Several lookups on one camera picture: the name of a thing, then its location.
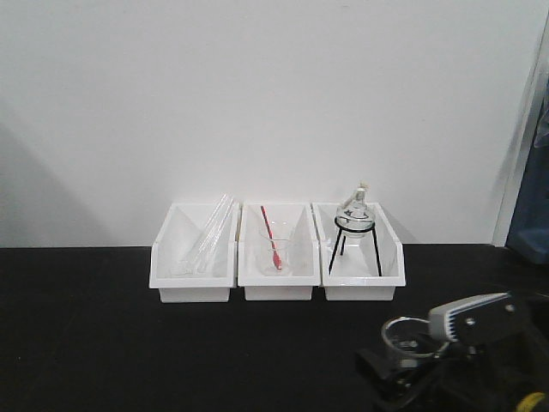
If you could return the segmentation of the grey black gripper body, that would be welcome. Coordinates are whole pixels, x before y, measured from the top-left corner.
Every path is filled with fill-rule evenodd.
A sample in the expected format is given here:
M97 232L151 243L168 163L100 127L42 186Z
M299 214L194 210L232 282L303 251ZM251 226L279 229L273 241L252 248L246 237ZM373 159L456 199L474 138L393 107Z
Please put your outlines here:
M432 308L428 334L447 352L475 356L487 350L518 354L528 349L529 311L510 292L478 294Z

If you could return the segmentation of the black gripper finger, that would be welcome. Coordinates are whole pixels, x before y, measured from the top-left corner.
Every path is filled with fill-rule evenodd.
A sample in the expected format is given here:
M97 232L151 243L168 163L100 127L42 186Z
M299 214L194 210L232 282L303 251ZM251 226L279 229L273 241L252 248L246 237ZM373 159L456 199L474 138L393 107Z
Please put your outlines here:
M365 380L365 390L370 397L399 397L402 384L398 383L402 370L388 359L368 348L359 349L354 356L355 369Z

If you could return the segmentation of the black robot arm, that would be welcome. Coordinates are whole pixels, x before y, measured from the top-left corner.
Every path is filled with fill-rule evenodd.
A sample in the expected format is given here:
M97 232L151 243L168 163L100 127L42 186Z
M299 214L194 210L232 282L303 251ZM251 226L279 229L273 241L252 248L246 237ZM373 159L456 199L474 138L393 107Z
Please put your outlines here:
M479 294L399 317L355 366L375 411L546 411L548 341L526 302Z

